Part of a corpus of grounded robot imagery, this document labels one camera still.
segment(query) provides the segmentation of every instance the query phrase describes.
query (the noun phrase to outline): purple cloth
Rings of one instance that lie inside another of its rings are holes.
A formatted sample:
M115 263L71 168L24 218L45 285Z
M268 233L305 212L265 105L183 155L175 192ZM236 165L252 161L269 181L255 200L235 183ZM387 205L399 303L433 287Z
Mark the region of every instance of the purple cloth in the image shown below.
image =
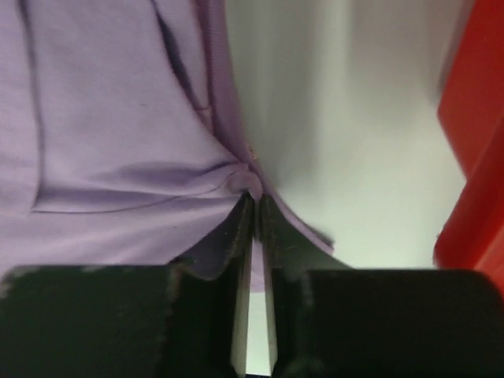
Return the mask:
M17 4L0 2L0 275L165 264L244 191L330 252L250 156L223 0ZM253 265L261 289L257 243Z

